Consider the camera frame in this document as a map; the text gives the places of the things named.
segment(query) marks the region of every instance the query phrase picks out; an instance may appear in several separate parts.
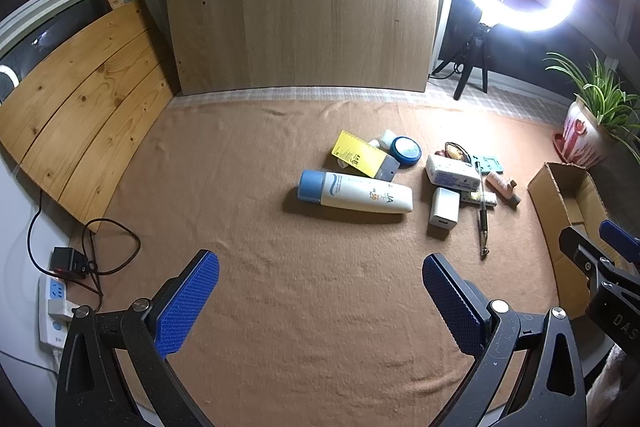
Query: white power strip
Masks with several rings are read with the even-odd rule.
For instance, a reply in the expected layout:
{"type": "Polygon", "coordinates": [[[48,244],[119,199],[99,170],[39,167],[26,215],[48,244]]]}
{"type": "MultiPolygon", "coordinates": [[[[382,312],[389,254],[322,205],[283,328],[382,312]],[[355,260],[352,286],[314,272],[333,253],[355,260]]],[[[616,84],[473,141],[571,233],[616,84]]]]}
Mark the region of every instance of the white power strip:
{"type": "Polygon", "coordinates": [[[65,347],[67,322],[73,318],[72,308],[77,306],[66,300],[66,284],[46,274],[38,281],[38,328],[40,341],[51,347],[56,367],[65,347]]]}

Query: flower pot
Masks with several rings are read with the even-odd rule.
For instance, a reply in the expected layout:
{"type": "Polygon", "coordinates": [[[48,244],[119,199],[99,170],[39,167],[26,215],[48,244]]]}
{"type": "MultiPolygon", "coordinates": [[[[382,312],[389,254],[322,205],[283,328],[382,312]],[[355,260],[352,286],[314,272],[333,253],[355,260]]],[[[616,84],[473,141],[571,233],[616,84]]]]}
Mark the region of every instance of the flower pot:
{"type": "Polygon", "coordinates": [[[604,160],[614,143],[579,96],[567,111],[562,136],[554,141],[562,160],[586,169],[604,160]]]}

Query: tripod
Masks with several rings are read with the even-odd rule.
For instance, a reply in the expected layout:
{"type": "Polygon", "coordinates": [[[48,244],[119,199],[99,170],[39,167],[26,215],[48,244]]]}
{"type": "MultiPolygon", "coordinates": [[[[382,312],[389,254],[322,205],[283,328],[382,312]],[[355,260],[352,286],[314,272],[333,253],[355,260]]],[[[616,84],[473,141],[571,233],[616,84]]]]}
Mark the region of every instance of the tripod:
{"type": "Polygon", "coordinates": [[[466,83],[469,80],[469,76],[471,76],[471,71],[474,68],[474,64],[476,63],[479,54],[482,55],[482,90],[487,92],[488,71],[486,68],[486,36],[490,30],[491,28],[486,24],[478,23],[478,26],[476,26],[476,29],[467,39],[462,48],[452,57],[447,60],[443,60],[442,63],[433,70],[433,73],[431,73],[440,73],[440,71],[452,62],[455,64],[454,69],[457,68],[459,64],[463,65],[462,74],[460,74],[460,79],[456,86],[456,92],[453,94],[454,100],[460,100],[460,96],[465,90],[466,83]]]}

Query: small pink bottle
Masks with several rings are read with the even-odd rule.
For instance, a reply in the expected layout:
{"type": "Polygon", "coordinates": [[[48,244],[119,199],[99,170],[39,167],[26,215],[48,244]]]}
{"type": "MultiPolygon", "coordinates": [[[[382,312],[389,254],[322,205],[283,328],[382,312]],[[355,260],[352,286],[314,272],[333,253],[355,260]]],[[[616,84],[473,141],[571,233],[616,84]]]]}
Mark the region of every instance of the small pink bottle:
{"type": "Polygon", "coordinates": [[[521,199],[513,192],[513,187],[517,185],[515,180],[500,176],[500,174],[495,171],[489,172],[486,176],[486,180],[493,188],[500,192],[500,195],[502,195],[502,197],[507,200],[507,203],[509,203],[513,208],[518,206],[521,199]]]}

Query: black power adapter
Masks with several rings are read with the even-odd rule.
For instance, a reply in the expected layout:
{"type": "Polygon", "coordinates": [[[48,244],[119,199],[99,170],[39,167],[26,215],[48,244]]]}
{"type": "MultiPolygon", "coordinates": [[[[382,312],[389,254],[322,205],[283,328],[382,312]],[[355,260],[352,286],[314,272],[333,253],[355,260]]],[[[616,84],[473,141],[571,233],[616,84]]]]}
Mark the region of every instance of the black power adapter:
{"type": "Polygon", "coordinates": [[[51,271],[62,277],[84,279],[88,273],[89,259],[71,247],[55,247],[51,255],[51,271]]]}

